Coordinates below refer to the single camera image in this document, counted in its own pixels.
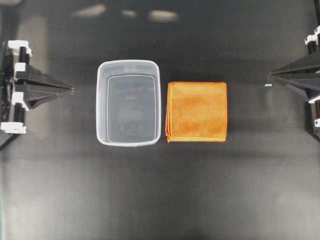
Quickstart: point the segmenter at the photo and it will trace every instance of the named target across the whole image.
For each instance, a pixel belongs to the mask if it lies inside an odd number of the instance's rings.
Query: black table surface
[[[27,112],[27,134],[0,152],[4,239],[319,238],[320,143],[303,99],[264,87],[308,54],[312,0],[25,0],[10,11],[30,64],[75,93]],[[154,145],[97,140],[97,69],[121,59],[160,68]],[[227,82],[226,143],[167,143],[172,81]]]

